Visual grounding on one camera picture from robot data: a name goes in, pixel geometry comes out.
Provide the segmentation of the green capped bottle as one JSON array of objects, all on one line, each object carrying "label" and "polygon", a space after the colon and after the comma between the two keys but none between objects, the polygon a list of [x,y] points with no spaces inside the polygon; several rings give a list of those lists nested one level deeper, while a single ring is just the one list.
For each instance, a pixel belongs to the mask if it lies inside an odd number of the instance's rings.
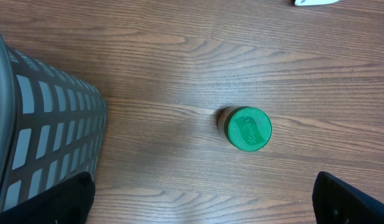
[{"label": "green capped bottle", "polygon": [[245,152],[265,147],[273,130],[269,116],[250,106],[225,108],[217,119],[217,127],[231,145]]}]

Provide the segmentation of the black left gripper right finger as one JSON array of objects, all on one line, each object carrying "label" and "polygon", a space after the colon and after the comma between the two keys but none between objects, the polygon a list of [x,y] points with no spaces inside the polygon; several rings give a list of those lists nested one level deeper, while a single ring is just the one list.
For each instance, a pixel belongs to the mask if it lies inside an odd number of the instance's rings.
[{"label": "black left gripper right finger", "polygon": [[317,224],[384,224],[384,203],[321,171],[312,191]]}]

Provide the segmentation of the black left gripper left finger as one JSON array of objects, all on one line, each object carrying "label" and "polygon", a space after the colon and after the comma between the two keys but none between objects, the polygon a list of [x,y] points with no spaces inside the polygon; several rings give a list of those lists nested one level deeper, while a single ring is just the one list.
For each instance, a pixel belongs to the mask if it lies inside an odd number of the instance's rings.
[{"label": "black left gripper left finger", "polygon": [[90,173],[82,172],[0,213],[0,223],[84,224],[94,196],[95,183]]}]

